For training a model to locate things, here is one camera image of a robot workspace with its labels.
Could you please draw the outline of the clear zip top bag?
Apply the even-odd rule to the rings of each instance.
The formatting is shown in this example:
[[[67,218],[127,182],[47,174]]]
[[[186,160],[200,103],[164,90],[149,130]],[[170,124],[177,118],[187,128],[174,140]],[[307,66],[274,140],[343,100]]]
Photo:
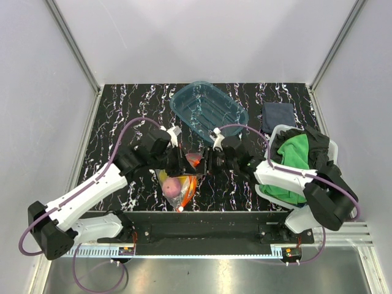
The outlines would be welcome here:
[[[176,147],[170,151],[163,169],[155,169],[155,174],[162,189],[163,196],[177,211],[184,211],[192,200],[203,176],[200,153],[185,154]]]

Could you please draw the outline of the purple fake fruit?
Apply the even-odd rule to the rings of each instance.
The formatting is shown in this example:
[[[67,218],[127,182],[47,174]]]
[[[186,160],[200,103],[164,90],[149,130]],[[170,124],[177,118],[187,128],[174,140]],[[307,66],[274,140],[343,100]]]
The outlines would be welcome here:
[[[181,193],[181,182],[178,178],[167,178],[162,183],[162,192],[167,198],[176,198]]]

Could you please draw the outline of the yellow fake banana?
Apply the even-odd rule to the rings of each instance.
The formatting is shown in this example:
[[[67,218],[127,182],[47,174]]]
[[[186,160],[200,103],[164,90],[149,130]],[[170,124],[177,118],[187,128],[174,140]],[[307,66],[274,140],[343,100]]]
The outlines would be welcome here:
[[[159,181],[162,182],[162,183],[166,181],[166,179],[168,178],[168,175],[165,172],[165,170],[160,170],[158,172],[158,178],[159,178]]]

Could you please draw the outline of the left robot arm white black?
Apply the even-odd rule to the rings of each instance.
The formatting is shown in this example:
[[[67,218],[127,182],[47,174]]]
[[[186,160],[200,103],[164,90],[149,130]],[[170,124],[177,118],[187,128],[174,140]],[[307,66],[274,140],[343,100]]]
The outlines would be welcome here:
[[[110,240],[128,243],[134,223],[119,211],[83,218],[94,205],[126,187],[142,170],[164,170],[176,176],[195,175],[199,155],[185,155],[177,142],[178,127],[156,129],[133,145],[119,147],[114,156],[92,177],[46,205],[39,201],[28,208],[29,231],[47,260],[66,254],[75,244]]]

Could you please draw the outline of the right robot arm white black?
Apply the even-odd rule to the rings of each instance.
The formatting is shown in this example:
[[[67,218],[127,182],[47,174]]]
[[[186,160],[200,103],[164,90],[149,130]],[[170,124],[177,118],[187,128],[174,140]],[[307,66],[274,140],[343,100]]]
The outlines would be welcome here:
[[[314,227],[338,231],[358,204],[357,196],[341,178],[337,166],[302,170],[271,163],[249,153],[238,137],[216,140],[214,146],[206,147],[195,170],[199,175],[231,170],[249,183],[276,186],[303,196],[305,206],[293,209],[278,227],[278,235],[286,243]]]

